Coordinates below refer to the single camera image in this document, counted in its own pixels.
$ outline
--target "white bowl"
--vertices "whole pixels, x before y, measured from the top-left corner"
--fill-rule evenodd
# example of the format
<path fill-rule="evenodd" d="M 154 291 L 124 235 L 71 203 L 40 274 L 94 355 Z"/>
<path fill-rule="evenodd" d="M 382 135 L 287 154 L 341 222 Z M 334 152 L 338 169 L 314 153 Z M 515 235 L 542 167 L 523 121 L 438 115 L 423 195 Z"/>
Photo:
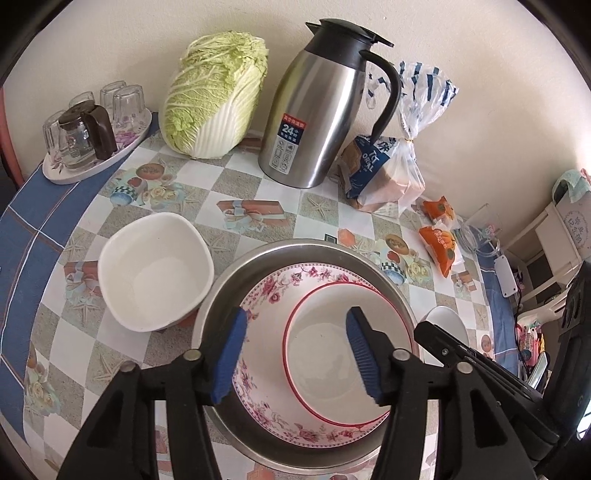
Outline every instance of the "white bowl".
<path fill-rule="evenodd" d="M 160 330 L 197 308 L 213 283 L 213 261 L 197 229 L 176 213 L 124 226 L 99 257 L 100 290 L 113 317 L 135 332 Z"/>
<path fill-rule="evenodd" d="M 456 337 L 465 345 L 469 345 L 468 332 L 466 331 L 464 322 L 462 322 L 460 316 L 451 308 L 444 307 L 442 305 L 439 307 L 434 307 L 424 316 L 421 322 L 425 320 L 428 320 L 433 325 L 441 327 L 443 330 Z M 439 360 L 427 352 L 423 347 L 421 347 L 421 350 L 423 352 L 423 362 L 429 365 L 437 365 L 438 367 L 443 366 Z"/>
<path fill-rule="evenodd" d="M 374 288 L 355 283 L 327 284 L 308 293 L 283 338 L 285 373 L 295 396 L 320 420 L 342 427 L 362 427 L 389 412 L 367 395 L 347 338 L 346 315 L 354 306 L 396 348 L 411 350 L 396 308 Z"/>

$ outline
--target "brown tea lid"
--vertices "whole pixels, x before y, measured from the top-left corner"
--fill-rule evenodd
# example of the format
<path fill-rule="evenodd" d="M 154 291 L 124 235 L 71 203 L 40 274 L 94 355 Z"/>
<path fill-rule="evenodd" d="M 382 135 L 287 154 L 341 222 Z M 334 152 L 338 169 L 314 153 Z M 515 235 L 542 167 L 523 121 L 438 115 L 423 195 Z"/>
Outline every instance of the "brown tea lid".
<path fill-rule="evenodd" d="M 90 113 L 95 108 L 95 103 L 93 100 L 85 100 L 84 102 L 80 102 L 75 104 L 73 107 L 66 110 L 62 115 L 57 119 L 57 122 L 66 130 L 69 130 L 70 124 L 79 124 L 82 122 L 81 115 L 83 113 Z"/>

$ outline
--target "white plate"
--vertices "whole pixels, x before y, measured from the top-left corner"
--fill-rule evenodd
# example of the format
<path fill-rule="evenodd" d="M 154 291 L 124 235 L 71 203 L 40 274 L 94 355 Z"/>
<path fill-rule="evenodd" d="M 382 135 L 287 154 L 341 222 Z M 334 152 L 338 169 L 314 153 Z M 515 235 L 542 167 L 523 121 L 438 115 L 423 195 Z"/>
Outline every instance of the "white plate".
<path fill-rule="evenodd" d="M 282 268 L 261 280 L 244 298 L 246 339 L 233 384 L 246 411 L 276 437 L 310 448 L 345 445 L 367 435 L 384 418 L 360 427 L 337 427 L 312 415 L 291 389 L 282 361 L 285 326 L 300 300 L 320 285 L 361 283 L 354 273 L 333 265 L 305 263 Z"/>
<path fill-rule="evenodd" d="M 425 317 L 421 320 L 421 322 L 428 320 L 433 325 L 437 325 L 445 330 L 450 335 L 453 335 L 458 340 L 461 341 L 464 345 L 469 345 L 468 340 L 468 332 L 466 331 L 466 327 L 464 326 L 464 322 L 460 318 L 460 316 L 454 312 L 451 308 L 444 307 L 443 305 L 439 305 L 439 307 L 435 307 L 429 311 L 425 315 Z M 423 352 L 423 362 L 428 365 L 437 365 L 438 367 L 442 367 L 443 364 L 437 360 L 433 355 L 427 352 L 423 347 L 421 347 Z"/>
<path fill-rule="evenodd" d="M 150 116 L 151 120 L 152 113 L 148 109 L 146 109 L 146 116 L 148 115 Z M 54 164 L 51 160 L 51 155 L 48 153 L 45 155 L 45 158 L 43 159 L 43 174 L 45 175 L 47 180 L 52 181 L 53 183 L 57 183 L 58 185 L 76 183 L 77 181 L 85 180 L 89 177 L 92 177 L 93 175 L 96 175 L 97 173 L 106 170 L 114 163 L 117 163 L 128 153 L 131 153 L 131 151 L 135 147 L 142 143 L 142 141 L 148 134 L 148 130 L 150 129 L 150 123 L 151 121 L 147 123 L 148 126 L 138 134 L 138 136 L 136 137 L 136 139 L 133 140 L 133 142 L 131 142 L 123 149 L 119 150 L 111 158 L 108 158 L 107 160 L 103 160 L 101 162 L 95 161 L 94 163 L 90 163 L 85 168 L 79 168 L 77 170 L 69 170 L 66 167 L 62 167 L 61 169 L 59 167 L 54 168 Z"/>

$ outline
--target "black jug lid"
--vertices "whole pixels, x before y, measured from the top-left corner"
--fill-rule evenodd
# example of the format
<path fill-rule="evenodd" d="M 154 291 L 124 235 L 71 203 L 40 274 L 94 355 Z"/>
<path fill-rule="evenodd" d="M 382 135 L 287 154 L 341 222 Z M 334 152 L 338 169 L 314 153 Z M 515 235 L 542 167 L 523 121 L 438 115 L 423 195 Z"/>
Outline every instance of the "black jug lid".
<path fill-rule="evenodd" d="M 57 122 L 64 127 L 70 127 L 72 123 L 82 122 L 82 114 L 90 113 L 95 107 L 96 105 L 93 100 L 85 100 L 84 102 L 77 103 L 62 113 L 59 119 L 57 119 Z"/>
<path fill-rule="evenodd" d="M 383 43 L 388 47 L 394 46 L 392 42 L 386 40 L 377 33 L 372 32 L 367 28 L 360 27 L 354 23 L 347 22 L 346 20 L 341 20 L 340 18 L 322 18 L 320 20 L 320 25 L 324 28 L 331 28 L 346 35 L 351 35 L 352 37 L 355 37 L 363 42 L 371 44 Z"/>
<path fill-rule="evenodd" d="M 361 72 L 365 71 L 361 50 L 369 50 L 374 43 L 394 46 L 377 33 L 340 18 L 323 18 L 320 24 L 306 22 L 306 26 L 314 37 L 305 51 Z"/>

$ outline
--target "black jug handle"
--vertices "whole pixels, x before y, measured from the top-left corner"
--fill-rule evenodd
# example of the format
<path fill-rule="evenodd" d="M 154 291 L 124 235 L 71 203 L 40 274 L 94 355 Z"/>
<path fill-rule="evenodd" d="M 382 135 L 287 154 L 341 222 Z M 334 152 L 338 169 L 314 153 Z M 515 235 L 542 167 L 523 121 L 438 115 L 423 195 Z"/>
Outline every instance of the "black jug handle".
<path fill-rule="evenodd" d="M 384 130 L 396 112 L 396 107 L 400 101 L 400 94 L 402 93 L 402 81 L 394 65 L 385 58 L 369 50 L 361 50 L 359 54 L 368 62 L 380 67 L 388 77 L 388 80 L 390 80 L 390 98 L 388 99 L 388 103 L 386 103 L 382 115 L 379 116 L 371 131 L 370 142 L 373 144 L 384 133 Z"/>
<path fill-rule="evenodd" d="M 109 114 L 100 105 L 96 105 L 91 112 L 80 115 L 88 130 L 90 143 L 95 149 L 97 160 L 107 160 L 117 151 L 117 142 L 111 126 Z"/>
<path fill-rule="evenodd" d="M 306 22 L 306 27 L 308 27 L 310 31 L 316 35 L 316 32 L 318 32 L 318 29 L 321 27 L 321 25 L 318 25 L 317 23 Z"/>

